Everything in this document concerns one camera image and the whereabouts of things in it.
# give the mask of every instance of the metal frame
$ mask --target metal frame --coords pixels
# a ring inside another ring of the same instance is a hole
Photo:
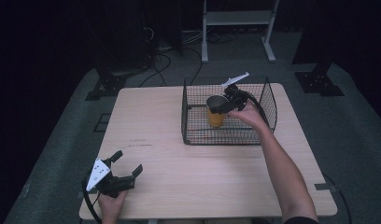
[[[260,11],[221,11],[207,12],[207,0],[203,6],[203,41],[202,41],[202,62],[208,63],[207,47],[207,26],[208,25],[247,25],[247,24],[267,24],[266,36],[261,38],[269,62],[275,62],[275,55],[270,47],[270,37],[275,24],[275,15],[277,12],[279,0],[275,0],[272,10]]]

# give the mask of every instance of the wooden table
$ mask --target wooden table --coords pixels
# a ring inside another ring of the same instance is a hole
[[[280,84],[271,84],[278,111],[275,136],[300,168],[319,216],[336,214],[325,180]],[[181,135],[182,87],[120,91],[100,159],[122,150],[115,176],[129,175],[139,164],[121,218],[280,217],[281,211],[259,146],[188,146]],[[83,219],[93,219],[86,204]]]

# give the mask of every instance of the shelf leg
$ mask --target shelf leg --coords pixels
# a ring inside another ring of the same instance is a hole
[[[267,27],[267,34],[265,37],[262,38],[262,44],[263,47],[265,48],[267,57],[269,59],[269,62],[275,63],[275,55],[273,54],[272,48],[270,47],[270,37],[272,35],[273,31],[273,26],[275,24],[275,15],[277,13],[277,8],[278,8],[278,3],[280,0],[275,0],[275,5],[273,7],[272,13],[270,14],[270,19],[269,19],[269,25]]]
[[[208,63],[207,51],[207,1],[204,1],[203,8],[203,41],[202,41],[202,63]]]

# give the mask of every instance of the black wire basket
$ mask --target black wire basket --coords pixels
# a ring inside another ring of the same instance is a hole
[[[226,117],[223,125],[213,128],[207,121],[207,98],[223,95],[228,78],[207,77],[186,78],[182,95],[181,132],[187,145],[260,145],[260,140],[251,127],[236,118]],[[275,131],[277,108],[275,97],[267,77],[246,77],[235,83],[242,90],[251,93],[260,103],[266,115],[271,132]]]

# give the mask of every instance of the gray floor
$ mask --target gray floor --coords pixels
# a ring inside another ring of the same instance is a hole
[[[336,65],[328,75],[345,96],[321,97],[303,92],[294,72],[310,71],[314,65],[291,64],[301,33],[273,33],[271,44],[276,63],[267,61],[261,36],[239,35],[228,44],[209,45],[209,63],[202,66],[198,77],[235,77],[249,72],[281,83],[321,171],[345,195],[353,223],[381,223],[381,119],[357,90],[351,76]],[[201,45],[187,48],[200,52]],[[162,72],[168,86],[182,85],[184,77],[193,77],[200,66],[199,56],[188,49],[183,56],[174,51],[165,55],[171,59],[170,66]],[[158,68],[167,65],[167,58],[156,59]],[[126,86],[138,87],[154,72],[151,68],[131,77]],[[79,83],[29,177],[28,190],[16,201],[6,223],[79,223],[80,181],[92,166],[104,138],[104,133],[93,130],[100,116],[112,111],[116,100],[103,97],[85,101],[97,79],[91,70]],[[161,85],[159,76],[144,84]],[[320,223],[348,223],[342,198],[337,192],[332,195],[338,213],[321,217]]]

